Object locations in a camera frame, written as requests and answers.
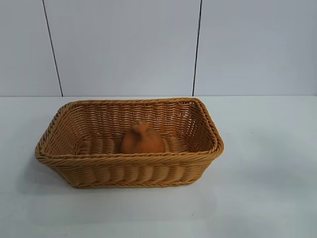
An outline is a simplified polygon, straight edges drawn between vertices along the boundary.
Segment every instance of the rectangular basket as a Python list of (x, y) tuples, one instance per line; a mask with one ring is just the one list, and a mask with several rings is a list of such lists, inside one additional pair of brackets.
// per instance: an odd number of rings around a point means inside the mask
[[(120, 153), (122, 138), (136, 120), (162, 135), (165, 153)], [(76, 188), (187, 185), (222, 152), (222, 139), (195, 98), (68, 103), (35, 148), (39, 162)]]

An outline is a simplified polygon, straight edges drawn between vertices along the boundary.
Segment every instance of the wicker basket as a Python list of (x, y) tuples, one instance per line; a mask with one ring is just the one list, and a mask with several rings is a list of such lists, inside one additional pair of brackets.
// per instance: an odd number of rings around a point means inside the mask
[[(120, 154), (123, 135), (139, 119), (162, 135), (165, 153)], [(195, 98), (68, 103), (35, 149), (41, 163), (77, 188), (187, 185), (222, 152), (221, 137)]]

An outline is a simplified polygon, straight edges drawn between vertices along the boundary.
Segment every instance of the white surface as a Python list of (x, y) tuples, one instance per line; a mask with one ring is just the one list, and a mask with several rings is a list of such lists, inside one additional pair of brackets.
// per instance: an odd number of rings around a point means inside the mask
[(60, 96), (41, 0), (0, 1), (0, 96)]
[(200, 0), (45, 0), (65, 96), (192, 94)]
[(317, 95), (316, 0), (203, 0), (195, 95)]
[(317, 97), (202, 97), (225, 151), (190, 186), (70, 188), (34, 147), (83, 98), (0, 98), (4, 238), (315, 238)]

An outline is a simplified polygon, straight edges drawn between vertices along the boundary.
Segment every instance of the orange object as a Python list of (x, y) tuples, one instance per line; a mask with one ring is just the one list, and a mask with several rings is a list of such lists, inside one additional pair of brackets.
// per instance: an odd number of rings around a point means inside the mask
[(123, 154), (162, 153), (165, 146), (161, 135), (145, 121), (137, 121), (124, 135)]

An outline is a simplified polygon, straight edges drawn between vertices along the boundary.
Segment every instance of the basket rim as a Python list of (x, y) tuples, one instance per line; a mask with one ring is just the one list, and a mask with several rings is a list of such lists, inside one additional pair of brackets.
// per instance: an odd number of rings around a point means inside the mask
[[(161, 102), (195, 102), (198, 103), (200, 106), (200, 109), (202, 113), (205, 115), (204, 120), (206, 121), (206, 124), (209, 126), (210, 132), (214, 134), (216, 138), (216, 142), (213, 146), (212, 149), (207, 150), (207, 151), (199, 151), (199, 152), (164, 152), (164, 153), (142, 153), (142, 154), (122, 154), (122, 153), (116, 153), (116, 154), (87, 154), (87, 155), (72, 155), (72, 154), (64, 154), (64, 155), (51, 155), (45, 152), (46, 144), (45, 142), (47, 139), (51, 136), (51, 131), (54, 129), (55, 124), (58, 123), (61, 115), (66, 113), (69, 109), (72, 107), (84, 105), (84, 104), (104, 104), (104, 103), (111, 103), (111, 104), (146, 104), (146, 103), (161, 103)], [(136, 162), (136, 158), (173, 158), (175, 157), (180, 158), (180, 161), (182, 161), (181, 158), (185, 159), (186, 161), (188, 158), (191, 157), (197, 157), (198, 155), (200, 156), (208, 156), (208, 158), (216, 158), (221, 155), (221, 153), (224, 150), (224, 144), (223, 141), (219, 135), (219, 132), (217, 128), (215, 127), (214, 122), (212, 121), (208, 110), (206, 109), (206, 106), (204, 103), (198, 99), (198, 98), (190, 98), (190, 97), (180, 97), (180, 98), (162, 98), (162, 99), (122, 99), (122, 100), (79, 100), (75, 102), (70, 102), (62, 106), (54, 118), (52, 119), (51, 123), (49, 124), (48, 128), (46, 129), (45, 133), (41, 137), (40, 141), (38, 142), (36, 148), (35, 148), (35, 156), (39, 161), (46, 161), (48, 160), (53, 160), (54, 164), (55, 162), (66, 162), (67, 160), (71, 160), (73, 162), (84, 162), (86, 159), (89, 161), (91, 160), (107, 160), (107, 161), (112, 161), (112, 159), (124, 159), (125, 162), (128, 162), (127, 160), (131, 160), (131, 163)]]

